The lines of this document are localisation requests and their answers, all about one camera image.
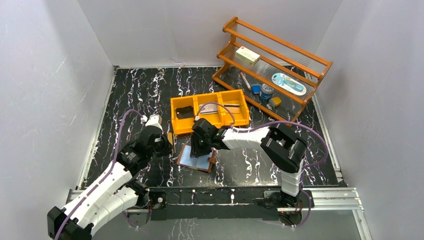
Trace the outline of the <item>black card in bin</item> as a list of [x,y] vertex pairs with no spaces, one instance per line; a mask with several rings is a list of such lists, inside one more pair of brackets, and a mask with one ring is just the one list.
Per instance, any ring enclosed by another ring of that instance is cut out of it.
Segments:
[[191,105],[178,107],[175,109],[175,114],[178,120],[193,119],[195,117],[194,107]]

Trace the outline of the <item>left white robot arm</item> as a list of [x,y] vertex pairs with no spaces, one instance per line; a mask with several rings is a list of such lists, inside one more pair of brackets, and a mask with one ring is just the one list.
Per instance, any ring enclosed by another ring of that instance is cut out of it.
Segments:
[[124,146],[116,162],[71,202],[47,214],[48,236],[53,240],[91,240],[107,222],[131,207],[144,207],[148,187],[138,173],[153,158],[171,153],[172,146],[158,123],[147,124],[139,138]]

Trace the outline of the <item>orange wooden shelf rack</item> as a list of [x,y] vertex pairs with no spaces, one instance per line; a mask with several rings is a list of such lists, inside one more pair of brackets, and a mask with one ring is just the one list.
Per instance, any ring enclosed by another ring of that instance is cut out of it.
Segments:
[[[311,101],[318,86],[333,62],[325,60],[280,37],[253,26],[238,17],[231,18],[222,28],[230,35],[228,43],[216,55],[223,66],[213,75],[213,80],[228,90],[242,90],[245,100],[276,120],[295,121]],[[236,50],[244,46],[260,55],[251,66],[235,57]],[[267,84],[274,88],[272,97],[279,97],[281,105],[268,108],[259,95],[248,90],[240,73],[250,85]],[[275,85],[272,75],[283,73],[303,84],[304,95],[298,96]]]

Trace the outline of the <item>blue blister pack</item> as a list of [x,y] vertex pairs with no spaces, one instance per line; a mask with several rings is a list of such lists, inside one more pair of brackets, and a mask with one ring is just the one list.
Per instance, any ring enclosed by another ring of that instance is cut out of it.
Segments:
[[271,81],[280,88],[297,96],[303,96],[307,92],[306,87],[302,83],[294,80],[284,73],[278,72],[273,74]]

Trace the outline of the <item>tan brown credit card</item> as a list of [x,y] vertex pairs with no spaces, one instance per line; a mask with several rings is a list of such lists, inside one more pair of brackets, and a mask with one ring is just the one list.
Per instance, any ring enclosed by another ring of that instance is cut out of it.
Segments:
[[168,138],[168,141],[169,141],[171,147],[174,148],[175,147],[174,133],[173,132],[168,132],[167,133],[167,138]]

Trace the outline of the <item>brown leather card holder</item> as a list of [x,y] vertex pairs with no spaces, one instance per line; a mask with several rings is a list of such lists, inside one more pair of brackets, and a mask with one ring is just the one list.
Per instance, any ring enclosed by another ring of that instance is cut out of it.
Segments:
[[191,156],[191,146],[184,144],[177,159],[177,165],[194,169],[197,171],[210,173],[213,165],[217,162],[216,150],[213,149],[211,153],[201,156]]

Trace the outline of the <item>white cardboard box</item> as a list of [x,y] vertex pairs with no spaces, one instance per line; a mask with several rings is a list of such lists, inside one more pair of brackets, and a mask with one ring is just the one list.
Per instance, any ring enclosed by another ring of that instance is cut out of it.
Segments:
[[249,66],[254,66],[261,56],[245,46],[241,46],[235,51],[235,57]]

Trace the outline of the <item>striped card with orange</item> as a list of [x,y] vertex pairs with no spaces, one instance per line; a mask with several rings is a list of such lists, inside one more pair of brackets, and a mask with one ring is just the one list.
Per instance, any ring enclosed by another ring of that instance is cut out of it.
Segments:
[[199,110],[201,115],[209,115],[218,113],[218,106],[214,103],[200,104]]

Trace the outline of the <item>yellow grey sharpener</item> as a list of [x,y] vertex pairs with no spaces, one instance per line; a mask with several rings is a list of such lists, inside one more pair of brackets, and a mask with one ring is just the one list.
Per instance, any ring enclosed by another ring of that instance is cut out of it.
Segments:
[[278,108],[282,103],[282,100],[279,97],[272,97],[268,103],[267,103],[267,107],[270,109],[275,109]]

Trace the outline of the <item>orange three-compartment bin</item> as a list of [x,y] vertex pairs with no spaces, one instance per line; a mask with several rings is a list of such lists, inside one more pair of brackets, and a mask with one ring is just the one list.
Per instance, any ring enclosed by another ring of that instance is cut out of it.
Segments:
[[241,89],[170,99],[173,133],[191,133],[195,120],[204,118],[217,128],[250,124],[250,111]]

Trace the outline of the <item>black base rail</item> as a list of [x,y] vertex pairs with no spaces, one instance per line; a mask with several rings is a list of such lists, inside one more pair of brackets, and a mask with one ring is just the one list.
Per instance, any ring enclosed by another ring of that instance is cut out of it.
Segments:
[[150,221],[173,219],[260,219],[298,224],[314,207],[310,190],[296,197],[278,186],[152,187],[149,203],[126,210]]

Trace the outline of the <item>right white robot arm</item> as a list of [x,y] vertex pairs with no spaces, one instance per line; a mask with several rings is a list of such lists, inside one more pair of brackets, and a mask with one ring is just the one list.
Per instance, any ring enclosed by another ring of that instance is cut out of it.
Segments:
[[192,126],[191,155],[199,157],[212,150],[262,150],[280,169],[281,192],[297,197],[301,191],[301,174],[307,142],[282,121],[256,128],[224,125],[220,128],[200,118]]

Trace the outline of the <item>red white pen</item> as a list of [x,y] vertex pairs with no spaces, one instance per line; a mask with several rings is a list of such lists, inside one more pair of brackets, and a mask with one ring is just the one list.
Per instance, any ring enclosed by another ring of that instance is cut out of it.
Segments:
[[252,90],[252,87],[251,87],[250,83],[248,82],[245,74],[243,72],[241,72],[240,73],[240,76],[242,77],[243,81],[245,82],[246,87],[251,91]]

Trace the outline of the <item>blue round tin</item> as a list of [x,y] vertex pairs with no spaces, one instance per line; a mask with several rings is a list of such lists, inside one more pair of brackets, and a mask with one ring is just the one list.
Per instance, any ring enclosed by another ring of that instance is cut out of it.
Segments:
[[260,99],[261,99],[263,102],[269,102],[269,100],[270,100],[270,99],[272,98],[272,96],[273,96],[274,91],[275,91],[275,89],[274,89],[273,87],[271,87],[271,86],[269,86],[269,85],[267,85],[267,84],[263,83],[263,84],[260,86],[260,93],[259,93]]

